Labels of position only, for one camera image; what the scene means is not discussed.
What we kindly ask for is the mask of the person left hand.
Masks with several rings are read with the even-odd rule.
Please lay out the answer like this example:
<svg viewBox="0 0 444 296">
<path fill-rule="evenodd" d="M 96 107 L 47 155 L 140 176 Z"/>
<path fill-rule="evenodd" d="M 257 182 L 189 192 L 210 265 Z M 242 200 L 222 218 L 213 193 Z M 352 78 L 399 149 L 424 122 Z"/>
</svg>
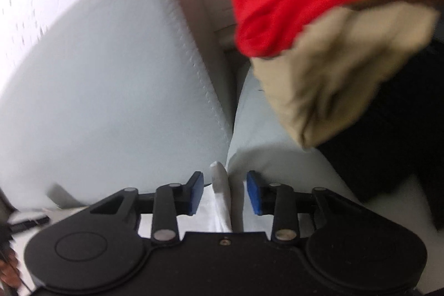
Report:
<svg viewBox="0 0 444 296">
<path fill-rule="evenodd" d="M 22 285 L 18 264 L 17 254 L 12 249 L 7 255 L 7 261 L 1 260 L 1 281 L 14 289 Z"/>
</svg>

